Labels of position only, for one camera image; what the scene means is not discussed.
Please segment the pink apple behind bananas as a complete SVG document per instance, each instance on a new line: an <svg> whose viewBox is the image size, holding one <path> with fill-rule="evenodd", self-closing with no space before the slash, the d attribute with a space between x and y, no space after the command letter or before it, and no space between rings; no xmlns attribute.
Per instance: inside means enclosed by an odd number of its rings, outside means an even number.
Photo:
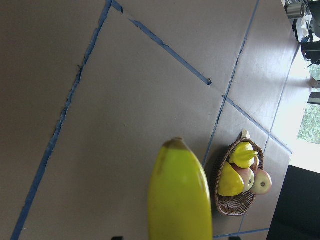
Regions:
<svg viewBox="0 0 320 240"><path fill-rule="evenodd" d="M242 192L249 191L255 181L255 174L252 171L251 168L240 168L238 166L234 166L233 169L241 176L243 182L244 182L244 188Z"/></svg>

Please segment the brown wicker basket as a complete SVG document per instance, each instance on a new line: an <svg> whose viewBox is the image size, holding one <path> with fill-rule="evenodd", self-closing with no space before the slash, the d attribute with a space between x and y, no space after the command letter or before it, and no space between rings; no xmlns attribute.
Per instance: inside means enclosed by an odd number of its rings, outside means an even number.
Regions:
<svg viewBox="0 0 320 240"><path fill-rule="evenodd" d="M212 188L211 197L214 198L217 211L224 216L239 217L244 215L256 199L256 195L251 191L242 192L236 196L222 196L218 194L218 185L224 164L229 161L229 155L233 153L237 145L242 142L250 143L253 150L258 152L258 169L264 169L263 150L250 138L239 138L230 146L223 148L223 151L220 152L220 154L217 156L217 159L214 161L210 175L210 187Z"/></svg>

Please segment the paper price tag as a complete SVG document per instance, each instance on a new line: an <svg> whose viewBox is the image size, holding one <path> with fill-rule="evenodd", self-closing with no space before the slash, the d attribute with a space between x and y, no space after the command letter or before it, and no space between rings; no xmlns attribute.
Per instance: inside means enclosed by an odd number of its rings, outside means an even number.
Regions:
<svg viewBox="0 0 320 240"><path fill-rule="evenodd" d="M250 133L249 133L248 130L243 129L242 132L241 132L240 137L241 137L241 138L248 138L248 139L250 139L250 138L251 138L251 135L250 135Z"/></svg>

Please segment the yellow mango bottom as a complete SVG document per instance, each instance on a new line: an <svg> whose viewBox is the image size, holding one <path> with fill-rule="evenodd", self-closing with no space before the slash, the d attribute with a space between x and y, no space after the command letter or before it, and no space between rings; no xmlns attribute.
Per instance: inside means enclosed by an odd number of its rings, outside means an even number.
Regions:
<svg viewBox="0 0 320 240"><path fill-rule="evenodd" d="M254 164L255 156L257 155L258 152L253 150L250 142L240 142L229 155L229 163L235 164L239 168L247 169Z"/></svg>

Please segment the yellow pear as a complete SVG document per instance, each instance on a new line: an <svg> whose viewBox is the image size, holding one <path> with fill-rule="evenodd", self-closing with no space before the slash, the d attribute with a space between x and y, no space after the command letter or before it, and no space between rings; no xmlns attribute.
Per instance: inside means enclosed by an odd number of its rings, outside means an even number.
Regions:
<svg viewBox="0 0 320 240"><path fill-rule="evenodd" d="M226 162L219 178L217 193L223 197L234 197L244 189L242 177L234 170L232 165Z"/></svg>

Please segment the metal cup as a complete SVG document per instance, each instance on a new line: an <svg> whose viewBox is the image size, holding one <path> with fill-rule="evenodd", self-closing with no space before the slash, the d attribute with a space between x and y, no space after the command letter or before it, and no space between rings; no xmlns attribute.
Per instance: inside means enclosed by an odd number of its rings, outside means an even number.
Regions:
<svg viewBox="0 0 320 240"><path fill-rule="evenodd" d="M289 20L303 18L306 11L306 4L303 2L288 3L284 7Z"/></svg>

